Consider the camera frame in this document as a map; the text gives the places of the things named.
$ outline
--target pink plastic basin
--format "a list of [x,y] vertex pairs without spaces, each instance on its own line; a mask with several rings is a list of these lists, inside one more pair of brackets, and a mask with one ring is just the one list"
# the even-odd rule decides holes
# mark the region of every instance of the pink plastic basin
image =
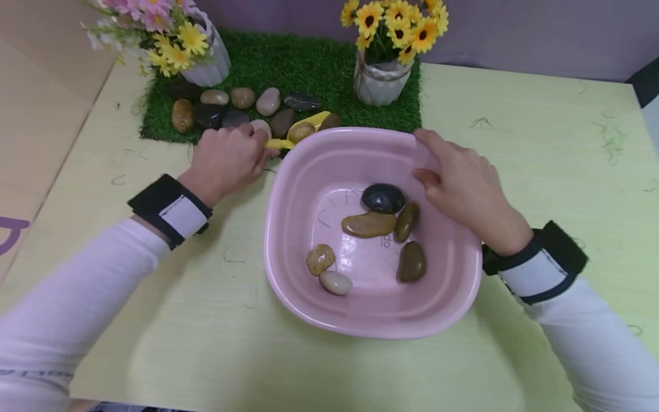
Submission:
[[[439,163],[413,135],[383,129],[329,129],[291,150],[272,188],[264,245],[268,280],[284,306],[319,328],[381,339],[431,336],[468,311],[480,285],[480,242],[428,203],[410,175],[415,167]],[[410,238],[423,246],[428,271],[416,283],[396,281],[403,245],[393,235],[357,239],[341,230],[343,218],[367,212],[361,192],[373,183],[396,185],[419,203]],[[334,250],[330,270],[353,281],[348,295],[332,295],[306,268],[319,243]]]

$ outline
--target purple wall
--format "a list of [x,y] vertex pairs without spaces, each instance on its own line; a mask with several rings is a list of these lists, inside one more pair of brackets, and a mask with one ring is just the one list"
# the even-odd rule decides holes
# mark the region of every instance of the purple wall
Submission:
[[[659,56],[657,0],[445,2],[449,31],[423,61],[624,81]],[[344,0],[197,3],[228,28],[351,41],[356,36],[341,27]]]

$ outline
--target purple letter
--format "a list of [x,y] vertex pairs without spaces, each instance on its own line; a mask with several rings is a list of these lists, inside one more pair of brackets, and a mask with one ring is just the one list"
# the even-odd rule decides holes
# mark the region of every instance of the purple letter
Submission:
[[12,248],[18,242],[20,237],[20,231],[27,228],[30,225],[30,222],[22,219],[12,219],[12,218],[3,218],[0,216],[0,227],[9,229],[9,237],[4,243],[0,243],[0,255],[9,252],[9,249]]

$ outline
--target flower pot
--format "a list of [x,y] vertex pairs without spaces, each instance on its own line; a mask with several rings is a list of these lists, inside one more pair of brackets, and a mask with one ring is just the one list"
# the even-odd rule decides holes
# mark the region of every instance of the flower pot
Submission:
[[398,60],[367,65],[364,52],[357,52],[353,88],[359,100],[369,106],[388,106],[401,95],[414,62],[403,65]]
[[190,69],[182,71],[181,74],[187,81],[198,86],[215,86],[229,76],[231,68],[229,53],[217,29],[208,20],[208,15],[199,9],[194,9],[193,13],[208,37],[209,48],[206,53],[212,56],[212,59],[204,61],[204,63],[197,63]]

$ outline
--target left hand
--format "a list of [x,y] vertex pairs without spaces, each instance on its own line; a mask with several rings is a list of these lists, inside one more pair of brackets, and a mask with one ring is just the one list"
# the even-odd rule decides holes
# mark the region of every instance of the left hand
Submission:
[[261,176],[268,158],[278,150],[265,149],[268,135],[249,123],[236,129],[208,129],[192,157],[192,166],[178,180],[208,207],[224,196],[243,190]]

